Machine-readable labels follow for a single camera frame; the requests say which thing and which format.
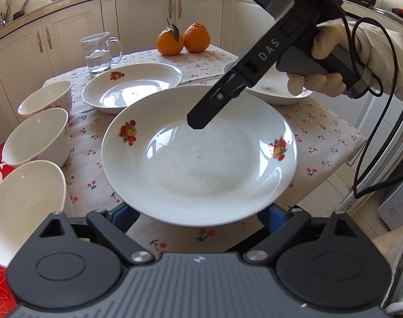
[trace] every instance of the large white plate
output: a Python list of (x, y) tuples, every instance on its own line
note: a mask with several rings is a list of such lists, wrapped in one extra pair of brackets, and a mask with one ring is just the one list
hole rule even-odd
[(107, 129), (105, 176), (141, 213), (174, 225), (223, 225), (261, 211), (290, 184), (297, 166), (294, 135), (264, 101), (241, 94), (203, 130), (188, 126), (188, 112), (209, 89), (157, 92), (126, 108)]
[(92, 79), (82, 99), (98, 111), (117, 115), (127, 106), (155, 92), (180, 84), (182, 72), (164, 63), (137, 63), (109, 70)]
[[(232, 64), (233, 62), (225, 65), (224, 73), (228, 71)], [(303, 89), (301, 94), (293, 96), (288, 92), (287, 82), (287, 74), (277, 71), (275, 65), (273, 65), (255, 86), (246, 90), (268, 104), (274, 105), (295, 104), (312, 94), (312, 91)]]

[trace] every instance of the screw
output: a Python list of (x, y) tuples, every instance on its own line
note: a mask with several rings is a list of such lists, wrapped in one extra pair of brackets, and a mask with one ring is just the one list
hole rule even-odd
[(245, 254), (247, 258), (254, 262), (261, 262), (268, 258), (268, 254), (263, 250), (252, 250)]
[(131, 259), (134, 262), (144, 263), (152, 258), (151, 254), (147, 251), (138, 251), (131, 254)]

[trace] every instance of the table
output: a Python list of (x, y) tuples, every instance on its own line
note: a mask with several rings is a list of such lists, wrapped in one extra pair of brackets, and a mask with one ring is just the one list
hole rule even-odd
[[(212, 85), (236, 56), (210, 46), (201, 54), (185, 50), (164, 57), (157, 50), (125, 55), (116, 67), (131, 63), (156, 62), (175, 65), (183, 72), (183, 84)], [(62, 170), (77, 216), (96, 208), (111, 209), (122, 202), (104, 177), (101, 143), (113, 115), (101, 113), (82, 101), (81, 92), (90, 81), (88, 69), (78, 68), (48, 80), (45, 85), (70, 80), (73, 83), (73, 109), (69, 119), (72, 148)], [(299, 158), (289, 188), (277, 200), (283, 208), (300, 202), (323, 183), (365, 142), (354, 127), (309, 97), (300, 103), (275, 106), (290, 124), (297, 140)], [(141, 215), (127, 235), (156, 256), (170, 252), (222, 252), (258, 231), (263, 225), (256, 216), (215, 228), (186, 228), (168, 225)]]

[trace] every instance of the sleeve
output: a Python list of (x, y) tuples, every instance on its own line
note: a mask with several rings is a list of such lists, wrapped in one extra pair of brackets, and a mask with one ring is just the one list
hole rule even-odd
[[(394, 31), (387, 30), (397, 54), (398, 78), (395, 90), (395, 96), (403, 101), (403, 35)], [(359, 25), (356, 31), (361, 44), (359, 53), (361, 60), (375, 73), (382, 81), (384, 93), (389, 94), (393, 84), (394, 61), (391, 47), (381, 29), (370, 24)], [(372, 83), (373, 88), (379, 90), (378, 84)]]

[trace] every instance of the orange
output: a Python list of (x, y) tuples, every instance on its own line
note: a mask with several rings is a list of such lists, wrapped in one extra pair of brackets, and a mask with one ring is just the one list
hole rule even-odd
[(210, 35), (204, 25), (194, 23), (182, 35), (188, 52), (203, 52), (210, 45)]
[(184, 39), (179, 35), (179, 40), (173, 38), (173, 31), (166, 29), (157, 37), (156, 47), (159, 53), (164, 56), (179, 54), (184, 48)]

